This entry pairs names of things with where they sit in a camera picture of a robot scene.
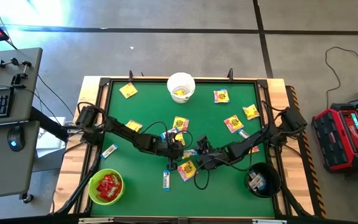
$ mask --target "red power station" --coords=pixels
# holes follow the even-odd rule
[[[313,117],[324,168],[330,172],[358,170],[358,115],[350,104],[333,103]]]

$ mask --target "red candy wrapper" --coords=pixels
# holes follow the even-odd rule
[[[111,202],[116,199],[121,192],[122,182],[118,175],[106,174],[102,180],[99,180],[99,185],[96,188],[99,192],[99,197]]]

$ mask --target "concrete floor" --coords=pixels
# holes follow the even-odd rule
[[[358,0],[259,0],[259,6],[268,30],[358,30]],[[57,14],[50,17],[51,11]],[[257,29],[252,0],[99,0],[97,4],[91,0],[0,0],[0,14],[12,25]],[[132,70],[135,75],[183,71],[198,77],[223,77],[232,67],[235,77],[266,77],[258,34],[23,32],[9,27],[18,48],[44,49],[40,75],[72,111],[85,75],[126,75]],[[296,88],[307,121],[325,109],[324,93],[337,85],[324,63],[325,51],[337,45],[358,52],[358,35],[266,35],[266,41],[274,77]],[[0,42],[0,50],[8,49],[7,43]],[[342,81],[342,87],[330,93],[330,102],[353,99],[358,92],[358,59],[333,50],[328,60]],[[63,94],[67,88],[70,95]],[[41,83],[38,89],[57,116],[71,120],[67,109]],[[358,175],[345,179],[327,173],[310,129],[307,133],[328,218],[358,221]],[[29,192],[36,199],[30,204],[22,204],[16,195],[1,197],[0,218],[48,213],[57,174],[33,173]]]

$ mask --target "green table surface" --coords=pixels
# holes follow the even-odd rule
[[[230,133],[224,120],[237,115],[244,130],[253,134],[261,127],[260,118],[247,120],[243,106],[256,105],[255,88],[250,83],[197,83],[196,90],[187,103],[172,100],[166,83],[134,83],[138,93],[125,99],[120,87],[126,83],[114,83],[109,104],[109,115],[126,124],[130,119],[143,125],[144,130],[156,121],[163,121],[168,129],[175,116],[190,120],[188,130],[196,140],[206,134],[212,146],[220,147],[232,141],[241,141],[237,133]],[[230,103],[214,103],[214,90],[228,90]],[[152,126],[147,132],[161,134],[162,124]],[[185,135],[186,146],[191,138]],[[119,136],[107,133],[103,150],[111,144],[119,149],[107,159],[101,159],[99,169],[115,169],[126,185],[124,195],[113,205],[93,204],[94,216],[148,216],[148,217],[273,217],[271,198],[258,198],[244,186],[244,173],[231,167],[221,166],[211,171],[206,190],[198,190],[193,179],[184,182],[177,171],[171,171],[170,191],[162,189],[163,170],[167,158],[139,152]],[[252,163],[266,162],[263,145],[260,152],[252,155]],[[236,166],[246,168],[249,156]],[[197,183],[204,186],[207,172],[201,170]]]

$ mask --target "gray desk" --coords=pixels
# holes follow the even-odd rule
[[[24,60],[31,62],[32,66],[28,68],[26,72],[29,77],[27,79],[22,79],[21,81],[21,84],[25,85],[26,89],[31,92],[35,91],[35,84],[37,83],[37,75],[41,63],[41,55],[41,48],[6,50],[0,52],[0,58],[5,62],[9,62],[13,57],[18,59],[19,63],[22,63]],[[6,65],[5,68],[0,68],[0,85],[10,86],[12,77],[17,73],[23,72],[23,69],[23,65],[18,67],[12,64]],[[11,107],[11,113],[7,118],[0,118],[0,124],[29,120],[32,100],[34,97],[29,91],[14,91],[14,101]]]
[[[21,123],[25,134],[25,146],[14,152],[8,145],[6,134],[15,124],[0,126],[0,197],[26,194],[30,186],[35,146],[39,131],[38,121]]]

